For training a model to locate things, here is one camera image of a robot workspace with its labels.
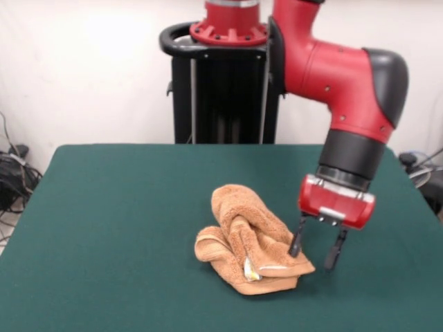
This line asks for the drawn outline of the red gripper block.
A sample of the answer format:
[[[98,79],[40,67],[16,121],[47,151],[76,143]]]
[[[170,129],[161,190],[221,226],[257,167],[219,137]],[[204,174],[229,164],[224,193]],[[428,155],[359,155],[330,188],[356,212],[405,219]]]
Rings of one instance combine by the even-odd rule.
[[[289,247],[289,255],[296,258],[301,251],[302,232],[307,215],[327,220],[332,225],[360,230],[369,221],[376,198],[371,193],[360,192],[323,180],[313,174],[304,177],[300,186],[298,206],[301,212],[298,228]],[[327,271],[335,269],[347,238],[348,229],[340,228],[335,244],[330,248],[324,267]]]

